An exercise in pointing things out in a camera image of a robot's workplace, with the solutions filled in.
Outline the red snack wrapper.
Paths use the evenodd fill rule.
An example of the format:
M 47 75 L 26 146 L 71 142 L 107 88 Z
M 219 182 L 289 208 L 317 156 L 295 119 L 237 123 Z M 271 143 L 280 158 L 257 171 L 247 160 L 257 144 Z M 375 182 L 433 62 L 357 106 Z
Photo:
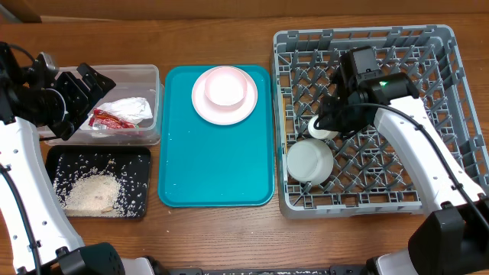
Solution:
M 89 126 L 94 129 L 124 129 L 136 128 L 135 124 L 118 118 L 108 112 L 96 109 L 89 119 Z

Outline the pale green cup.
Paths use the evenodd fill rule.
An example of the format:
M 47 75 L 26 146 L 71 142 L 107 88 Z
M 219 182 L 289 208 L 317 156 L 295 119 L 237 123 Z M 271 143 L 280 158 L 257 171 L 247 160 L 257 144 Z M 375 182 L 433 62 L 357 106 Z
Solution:
M 307 126 L 309 135 L 312 138 L 319 139 L 319 140 L 325 140 L 325 139 L 332 140 L 332 139 L 334 139 L 338 135 L 337 131 L 318 130 L 318 129 L 314 128 L 314 124 L 315 124 L 316 120 L 318 119 L 318 117 L 319 117 L 318 115 L 315 115 L 309 120 L 309 123 Z

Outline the white napkin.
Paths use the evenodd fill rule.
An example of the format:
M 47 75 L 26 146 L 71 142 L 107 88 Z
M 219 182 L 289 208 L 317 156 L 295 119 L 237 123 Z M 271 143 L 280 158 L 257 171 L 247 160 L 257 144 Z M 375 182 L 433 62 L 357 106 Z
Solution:
M 131 97 L 114 102 L 106 102 L 101 104 L 98 109 L 134 125 L 138 125 L 143 120 L 153 118 L 149 101 L 143 97 Z

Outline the grey bowl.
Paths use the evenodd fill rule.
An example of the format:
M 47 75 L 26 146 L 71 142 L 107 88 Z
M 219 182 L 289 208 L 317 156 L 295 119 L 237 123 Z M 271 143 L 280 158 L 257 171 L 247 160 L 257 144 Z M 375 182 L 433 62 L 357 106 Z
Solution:
M 332 173 L 333 164 L 332 151 L 321 140 L 298 141 L 287 152 L 287 172 L 302 183 L 319 185 L 325 182 Z

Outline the pink bowl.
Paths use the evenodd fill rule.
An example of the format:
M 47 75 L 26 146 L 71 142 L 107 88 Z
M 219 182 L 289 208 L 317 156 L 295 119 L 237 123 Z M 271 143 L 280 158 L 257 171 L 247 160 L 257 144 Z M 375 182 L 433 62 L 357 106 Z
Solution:
M 204 92 L 212 105 L 221 110 L 235 110 L 247 95 L 244 74 L 232 66 L 212 68 L 206 77 Z

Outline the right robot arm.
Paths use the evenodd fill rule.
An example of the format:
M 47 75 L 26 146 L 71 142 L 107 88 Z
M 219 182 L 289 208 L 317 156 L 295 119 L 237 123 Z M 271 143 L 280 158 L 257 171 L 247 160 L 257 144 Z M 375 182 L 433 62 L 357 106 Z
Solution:
M 469 274 L 488 268 L 488 197 L 438 135 L 405 73 L 385 75 L 372 47 L 341 55 L 317 130 L 349 138 L 374 126 L 413 181 L 426 219 L 405 249 L 372 257 L 363 274 Z

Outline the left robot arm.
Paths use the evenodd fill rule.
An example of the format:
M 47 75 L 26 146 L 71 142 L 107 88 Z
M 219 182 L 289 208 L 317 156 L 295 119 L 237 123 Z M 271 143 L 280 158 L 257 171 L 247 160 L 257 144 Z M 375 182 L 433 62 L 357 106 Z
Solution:
M 40 53 L 21 67 L 1 44 L 1 213 L 18 274 L 165 274 L 152 257 L 122 258 L 107 242 L 86 246 L 59 204 L 37 128 L 68 140 L 113 80 L 82 63 L 80 78 Z

